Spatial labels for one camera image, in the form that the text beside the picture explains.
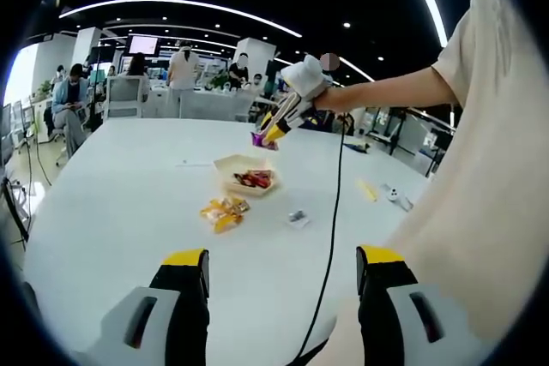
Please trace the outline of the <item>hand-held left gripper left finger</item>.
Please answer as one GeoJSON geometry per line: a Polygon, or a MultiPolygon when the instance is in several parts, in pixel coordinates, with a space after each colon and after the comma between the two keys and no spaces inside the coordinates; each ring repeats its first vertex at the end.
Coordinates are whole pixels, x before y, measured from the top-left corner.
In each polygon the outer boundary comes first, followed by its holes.
{"type": "Polygon", "coordinates": [[[86,365],[204,365],[209,255],[169,255],[148,287],[136,287],[103,317],[86,365]]]}

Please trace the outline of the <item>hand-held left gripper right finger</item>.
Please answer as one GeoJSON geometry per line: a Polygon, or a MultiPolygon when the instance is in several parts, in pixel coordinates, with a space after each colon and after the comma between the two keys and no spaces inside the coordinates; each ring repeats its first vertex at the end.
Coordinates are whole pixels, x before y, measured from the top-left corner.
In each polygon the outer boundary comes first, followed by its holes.
{"type": "Polygon", "coordinates": [[[452,298],[420,283],[391,249],[360,245],[356,256],[366,365],[476,364],[476,337],[452,298]]]}

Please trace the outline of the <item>person's right hand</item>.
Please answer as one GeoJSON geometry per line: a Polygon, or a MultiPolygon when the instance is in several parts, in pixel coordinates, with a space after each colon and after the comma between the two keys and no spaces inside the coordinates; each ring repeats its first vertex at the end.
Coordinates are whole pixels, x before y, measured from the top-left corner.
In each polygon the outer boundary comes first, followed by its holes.
{"type": "Polygon", "coordinates": [[[345,96],[342,88],[327,87],[313,99],[313,105],[319,111],[341,113],[345,110],[345,96]]]}

